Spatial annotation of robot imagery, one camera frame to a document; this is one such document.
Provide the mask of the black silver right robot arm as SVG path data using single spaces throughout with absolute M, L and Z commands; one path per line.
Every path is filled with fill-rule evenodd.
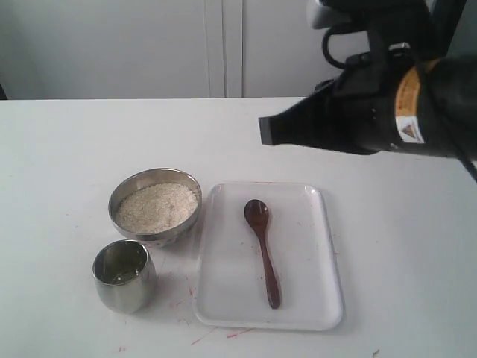
M 443 57 L 428 17 L 353 19 L 334 35 L 365 32 L 369 50 L 332 65 L 341 74 L 289 109 L 259 119 L 264 145 L 348 154 L 380 151 L 476 159 L 476 57 Z

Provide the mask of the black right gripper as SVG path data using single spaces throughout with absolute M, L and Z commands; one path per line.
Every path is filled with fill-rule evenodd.
M 369 49 L 337 61 L 329 52 L 336 35 L 365 31 Z M 421 145 L 402 139 L 396 124 L 396 95 L 413 67 L 410 50 L 420 46 L 416 22 L 361 22 L 333 25 L 322 50 L 343 72 L 320 91 L 287 110 L 259 118 L 262 144 L 298 145 L 369 155 L 379 151 L 419 154 Z

